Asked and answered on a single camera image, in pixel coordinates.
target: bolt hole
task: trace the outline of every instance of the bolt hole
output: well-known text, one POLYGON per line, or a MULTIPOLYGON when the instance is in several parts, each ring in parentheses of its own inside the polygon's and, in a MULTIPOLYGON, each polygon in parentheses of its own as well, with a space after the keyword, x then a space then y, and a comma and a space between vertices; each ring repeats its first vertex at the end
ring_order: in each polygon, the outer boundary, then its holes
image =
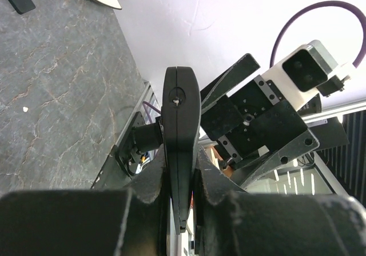
POLYGON ((281 163, 282 163, 283 165, 285 165, 286 163, 288 163, 288 158, 287 158, 286 156, 283 156, 283 157, 281 158, 281 163))
POLYGON ((313 144, 313 140, 312 139, 305 139, 304 143, 307 145, 307 146, 311 146, 313 144))

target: white wall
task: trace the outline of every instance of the white wall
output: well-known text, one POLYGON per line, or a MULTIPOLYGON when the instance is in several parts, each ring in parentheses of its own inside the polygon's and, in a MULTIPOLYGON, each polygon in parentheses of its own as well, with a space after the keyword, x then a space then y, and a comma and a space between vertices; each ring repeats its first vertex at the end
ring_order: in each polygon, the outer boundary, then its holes
MULTIPOLYGON (((190 66, 201 88, 243 54, 252 53, 264 72, 285 22, 300 9, 325 0, 120 0, 116 11, 143 78, 161 99, 166 67, 190 66)), ((352 2, 366 11, 366 0, 352 2)), ((300 18, 285 35, 277 61, 297 46, 319 39, 340 63, 352 61, 361 45, 357 19, 342 9, 326 8, 300 18)), ((326 106, 366 98, 364 81, 337 93, 326 106)))

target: black panel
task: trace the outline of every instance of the black panel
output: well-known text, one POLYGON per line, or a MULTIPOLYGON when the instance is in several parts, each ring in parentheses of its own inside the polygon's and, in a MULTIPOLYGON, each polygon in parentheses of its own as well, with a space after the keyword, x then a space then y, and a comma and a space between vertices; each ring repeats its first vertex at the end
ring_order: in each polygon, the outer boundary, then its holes
POLYGON ((307 102, 302 108, 300 108, 297 113, 300 116, 312 115, 316 113, 321 113, 321 100, 319 94, 307 102))
POLYGON ((348 145, 348 138, 343 125, 337 117, 328 119, 328 123, 311 127, 311 131, 319 139, 318 150, 348 145))
POLYGON ((235 92, 230 97, 232 103, 238 108, 241 114, 262 114, 272 107, 269 99, 263 94, 255 81, 250 81, 247 85, 235 92))
POLYGON ((259 68, 258 63, 250 54, 241 57, 233 66, 201 90, 202 113, 259 68))
POLYGON ((215 141, 244 121, 235 105, 225 95, 201 116, 201 127, 215 141))
POLYGON ((321 157, 349 195, 366 205, 366 113, 344 116, 349 144, 321 151, 321 157))
POLYGON ((280 149, 307 129, 303 119, 286 100, 256 118, 251 126, 270 151, 280 149))

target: wire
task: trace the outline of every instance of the wire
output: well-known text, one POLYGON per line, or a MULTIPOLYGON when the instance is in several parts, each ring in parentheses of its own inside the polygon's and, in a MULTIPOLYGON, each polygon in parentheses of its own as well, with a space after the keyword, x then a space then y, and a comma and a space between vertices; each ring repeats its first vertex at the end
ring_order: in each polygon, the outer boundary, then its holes
POLYGON ((148 111, 148 108, 146 107, 146 105, 144 105, 144 103, 142 103, 142 106, 144 107, 145 113, 148 116, 149 122, 153 123, 153 120, 151 119, 150 112, 148 111))
POLYGON ((161 114, 161 111, 159 109, 157 109, 156 107, 154 107, 151 103, 147 102, 147 101, 143 101, 142 102, 143 105, 147 105, 149 108, 151 108, 152 110, 154 110, 155 112, 161 114))
POLYGON ((279 44, 281 42, 282 37, 284 36, 285 32, 290 27, 290 25, 298 17, 304 15, 306 12, 309 12, 314 9, 319 9, 321 7, 330 7, 330 6, 347 9, 348 11, 352 12, 361 23, 361 27, 362 27, 362 31, 363 31, 363 41, 362 41, 360 52, 353 62, 353 65, 357 68, 361 64, 362 60, 364 59, 364 57, 366 55, 366 17, 359 8, 357 8, 356 6, 354 6, 350 3, 346 3, 346 2, 342 2, 342 1, 324 1, 324 2, 315 3, 313 5, 310 5, 304 9, 300 10, 298 13, 296 13, 282 28, 281 32, 279 33, 279 36, 277 37, 277 39, 275 41, 273 49, 272 49, 272 53, 270 55, 269 67, 272 67, 274 65, 277 49, 279 48, 279 44))
POLYGON ((297 161, 302 164, 302 165, 299 165, 300 167, 304 167, 304 166, 313 166, 315 164, 315 160, 311 157, 310 154, 305 154, 303 156, 301 156, 301 159, 303 161, 300 161, 299 159, 297 159, 297 161))

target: marble countertop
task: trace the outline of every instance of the marble countertop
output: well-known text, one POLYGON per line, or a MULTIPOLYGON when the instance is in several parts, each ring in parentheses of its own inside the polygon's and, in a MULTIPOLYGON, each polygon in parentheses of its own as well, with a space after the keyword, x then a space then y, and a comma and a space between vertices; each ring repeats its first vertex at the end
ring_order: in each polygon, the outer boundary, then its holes
POLYGON ((144 89, 112 9, 0 0, 0 195, 89 188, 144 89))

